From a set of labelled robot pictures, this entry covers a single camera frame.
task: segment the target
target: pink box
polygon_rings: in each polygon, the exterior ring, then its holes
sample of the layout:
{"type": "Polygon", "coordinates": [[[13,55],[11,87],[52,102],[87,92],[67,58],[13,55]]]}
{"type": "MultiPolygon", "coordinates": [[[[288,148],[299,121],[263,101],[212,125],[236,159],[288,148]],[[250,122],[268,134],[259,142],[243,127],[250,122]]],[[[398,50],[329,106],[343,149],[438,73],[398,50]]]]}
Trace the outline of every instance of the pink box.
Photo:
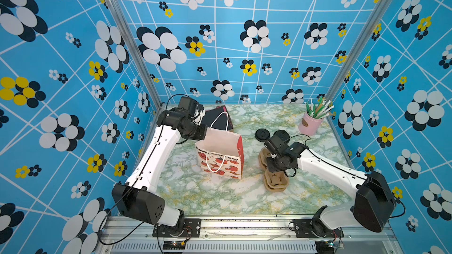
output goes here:
{"type": "Polygon", "coordinates": [[[322,122],[323,119],[314,119],[306,112],[303,115],[302,121],[298,125],[298,130],[300,131],[300,133],[312,136],[315,134],[322,122]]]}

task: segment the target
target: paper gift bag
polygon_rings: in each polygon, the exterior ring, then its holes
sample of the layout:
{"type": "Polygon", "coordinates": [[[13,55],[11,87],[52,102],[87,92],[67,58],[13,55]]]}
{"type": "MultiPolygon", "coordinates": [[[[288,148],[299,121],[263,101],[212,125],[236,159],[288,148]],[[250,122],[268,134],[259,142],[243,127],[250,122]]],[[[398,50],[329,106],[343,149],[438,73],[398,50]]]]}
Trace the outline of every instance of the paper gift bag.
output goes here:
{"type": "Polygon", "coordinates": [[[245,158],[240,134],[208,127],[206,137],[196,142],[195,147],[203,171],[233,179],[242,178],[245,158]]]}

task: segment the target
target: bag handle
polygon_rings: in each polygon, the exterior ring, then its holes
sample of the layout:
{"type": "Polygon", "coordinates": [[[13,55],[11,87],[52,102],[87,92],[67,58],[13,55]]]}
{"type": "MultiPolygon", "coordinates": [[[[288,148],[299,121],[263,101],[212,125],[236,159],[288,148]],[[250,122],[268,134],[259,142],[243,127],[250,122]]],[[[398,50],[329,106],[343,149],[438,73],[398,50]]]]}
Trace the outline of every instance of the bag handle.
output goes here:
{"type": "Polygon", "coordinates": [[[227,131],[227,126],[229,125],[229,114],[227,113],[227,111],[221,112],[221,113],[218,115],[218,117],[212,122],[212,124],[210,125],[210,128],[212,128],[213,124],[218,120],[218,118],[219,118],[221,115],[223,115],[223,113],[226,113],[226,116],[227,116],[226,129],[225,129],[225,131],[227,131]]]}
{"type": "Polygon", "coordinates": [[[216,170],[216,171],[212,171],[212,169],[210,168],[210,166],[209,166],[209,162],[206,160],[206,165],[207,165],[207,168],[209,169],[209,171],[211,171],[211,172],[213,172],[213,173],[216,173],[216,172],[218,172],[222,167],[223,167],[223,164],[224,164],[224,162],[225,162],[225,159],[226,159],[226,154],[225,154],[225,156],[223,157],[223,162],[222,162],[222,164],[218,167],[218,169],[216,170]]]}

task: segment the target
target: black lid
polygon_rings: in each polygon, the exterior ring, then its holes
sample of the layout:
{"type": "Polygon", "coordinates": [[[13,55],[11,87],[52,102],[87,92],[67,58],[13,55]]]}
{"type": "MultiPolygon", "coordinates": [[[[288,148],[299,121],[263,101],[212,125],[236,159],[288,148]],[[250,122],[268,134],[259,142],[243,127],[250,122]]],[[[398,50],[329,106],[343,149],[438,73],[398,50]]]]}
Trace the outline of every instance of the black lid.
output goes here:
{"type": "Polygon", "coordinates": [[[256,134],[254,134],[254,136],[258,141],[264,143],[268,138],[270,138],[270,132],[265,128],[260,128],[256,131],[256,134]]]}
{"type": "Polygon", "coordinates": [[[290,135],[285,130],[276,131],[273,135],[277,135],[282,141],[289,143],[290,135]]]}

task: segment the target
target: green marble pattern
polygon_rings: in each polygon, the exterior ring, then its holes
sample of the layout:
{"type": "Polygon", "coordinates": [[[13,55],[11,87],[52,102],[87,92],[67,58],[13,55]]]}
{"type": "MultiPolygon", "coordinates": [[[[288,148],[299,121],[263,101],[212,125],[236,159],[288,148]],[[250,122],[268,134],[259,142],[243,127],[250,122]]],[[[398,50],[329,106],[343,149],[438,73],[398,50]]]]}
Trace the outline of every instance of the green marble pattern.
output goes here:
{"type": "MultiPolygon", "coordinates": [[[[207,110],[215,105],[207,105],[207,110]]],[[[351,198],[342,190],[314,174],[298,169],[284,192],[272,193],[263,185],[258,154],[263,143],[254,138],[259,128],[271,134],[284,129],[299,134],[298,124],[306,110],[303,104],[227,105],[234,132],[243,138],[245,166],[242,179],[223,178],[206,173],[198,164],[195,141],[176,145],[161,174],[157,194],[169,206],[186,215],[314,214],[323,205],[337,205],[351,198]]],[[[304,141],[305,136],[295,137],[304,141]]],[[[331,127],[322,123],[309,147],[325,157],[347,166],[331,127]]]]}

